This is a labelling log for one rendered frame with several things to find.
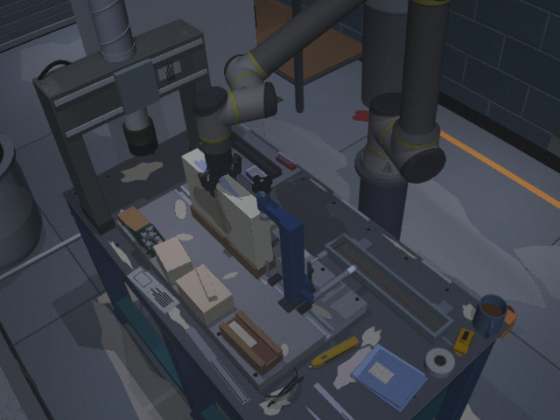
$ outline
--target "blue coffee mug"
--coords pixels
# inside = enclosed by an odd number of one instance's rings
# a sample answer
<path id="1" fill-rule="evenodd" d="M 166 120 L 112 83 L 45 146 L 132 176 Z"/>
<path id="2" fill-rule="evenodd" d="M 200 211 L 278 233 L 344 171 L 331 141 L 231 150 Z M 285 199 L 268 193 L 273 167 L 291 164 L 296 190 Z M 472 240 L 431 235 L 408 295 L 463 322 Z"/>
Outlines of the blue coffee mug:
<path id="1" fill-rule="evenodd" d="M 508 313 L 508 304 L 497 295 L 485 295 L 480 298 L 472 326 L 485 338 L 500 332 L 504 318 Z"/>

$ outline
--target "blue folder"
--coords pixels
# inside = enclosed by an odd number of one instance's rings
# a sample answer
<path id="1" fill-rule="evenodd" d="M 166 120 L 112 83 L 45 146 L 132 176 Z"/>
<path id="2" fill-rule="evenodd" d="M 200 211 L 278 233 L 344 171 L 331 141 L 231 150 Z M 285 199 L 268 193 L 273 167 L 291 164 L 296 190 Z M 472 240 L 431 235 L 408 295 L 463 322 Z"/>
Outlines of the blue folder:
<path id="1" fill-rule="evenodd" d="M 387 383 L 369 373 L 369 369 L 375 363 L 381 365 L 378 365 L 381 371 L 392 374 L 390 379 L 386 380 Z M 423 372 L 380 345 L 375 346 L 350 375 L 399 412 L 403 411 L 428 380 Z"/>

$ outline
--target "white tape roll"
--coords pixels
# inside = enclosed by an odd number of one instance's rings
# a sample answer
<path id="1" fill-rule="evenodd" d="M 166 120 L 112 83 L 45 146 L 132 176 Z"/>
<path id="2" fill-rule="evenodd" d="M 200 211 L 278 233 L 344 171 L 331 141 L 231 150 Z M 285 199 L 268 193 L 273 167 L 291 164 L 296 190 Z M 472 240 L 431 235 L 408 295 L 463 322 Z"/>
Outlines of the white tape roll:
<path id="1" fill-rule="evenodd" d="M 445 378 L 455 368 L 455 358 L 452 352 L 444 348 L 432 348 L 426 354 L 423 364 L 434 378 Z"/>

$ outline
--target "brick wall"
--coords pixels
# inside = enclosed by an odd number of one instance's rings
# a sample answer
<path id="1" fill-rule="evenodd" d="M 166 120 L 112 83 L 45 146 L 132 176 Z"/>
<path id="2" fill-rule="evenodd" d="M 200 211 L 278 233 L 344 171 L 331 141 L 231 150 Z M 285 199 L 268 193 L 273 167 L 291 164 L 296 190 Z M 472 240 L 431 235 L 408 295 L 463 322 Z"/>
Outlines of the brick wall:
<path id="1" fill-rule="evenodd" d="M 334 29 L 362 42 L 363 7 Z M 560 0 L 451 0 L 440 90 L 560 156 Z"/>

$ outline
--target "orange floor line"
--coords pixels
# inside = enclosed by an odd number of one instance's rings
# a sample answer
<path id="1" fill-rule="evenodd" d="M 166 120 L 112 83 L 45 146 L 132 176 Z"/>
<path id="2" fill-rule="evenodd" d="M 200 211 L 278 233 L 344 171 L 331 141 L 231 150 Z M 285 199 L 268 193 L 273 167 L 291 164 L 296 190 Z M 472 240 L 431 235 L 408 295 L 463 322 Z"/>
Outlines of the orange floor line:
<path id="1" fill-rule="evenodd" d="M 454 137 L 451 137 L 449 134 L 444 133 L 442 131 L 440 136 L 442 138 L 444 138 L 445 140 L 447 140 L 448 142 L 450 142 L 452 144 L 455 144 L 457 147 L 459 147 L 463 151 L 466 151 L 469 155 L 474 156 L 479 161 L 484 162 L 488 166 L 494 168 L 496 171 L 498 171 L 502 175 L 505 175 L 506 177 L 510 178 L 512 181 L 516 182 L 520 186 L 528 189 L 533 194 L 538 195 L 540 198 L 542 198 L 545 201 L 548 201 L 552 206 L 560 209 L 560 201 L 557 201 L 556 199 L 553 199 L 546 192 L 542 192 L 541 190 L 539 190 L 535 186 L 531 185 L 529 182 L 525 181 L 524 179 L 519 178 L 517 175 L 515 175 L 511 171 L 508 171 L 503 166 L 500 166 L 500 165 L 496 164 L 493 160 L 490 160 L 486 156 L 481 155 L 476 150 L 471 149 L 469 146 L 467 146 L 464 143 L 461 143 L 459 140 L 457 140 Z"/>

